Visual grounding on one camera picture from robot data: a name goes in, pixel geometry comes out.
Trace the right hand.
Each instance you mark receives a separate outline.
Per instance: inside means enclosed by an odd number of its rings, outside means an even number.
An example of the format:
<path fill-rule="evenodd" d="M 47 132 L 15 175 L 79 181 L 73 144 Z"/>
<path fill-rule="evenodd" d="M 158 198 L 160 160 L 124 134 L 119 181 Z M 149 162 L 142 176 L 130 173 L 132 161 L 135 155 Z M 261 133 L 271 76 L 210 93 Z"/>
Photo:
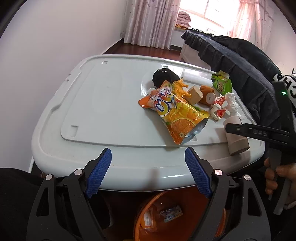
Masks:
<path fill-rule="evenodd" d="M 295 163 L 283 166 L 277 166 L 275 170 L 270 167 L 270 160 L 266 158 L 264 160 L 266 166 L 265 178 L 266 188 L 265 191 L 268 195 L 273 194 L 274 190 L 278 188 L 278 180 L 280 177 L 287 178 L 291 181 L 290 191 L 288 198 L 285 201 L 285 209 L 291 209 L 295 207 L 296 201 L 296 165 Z"/>

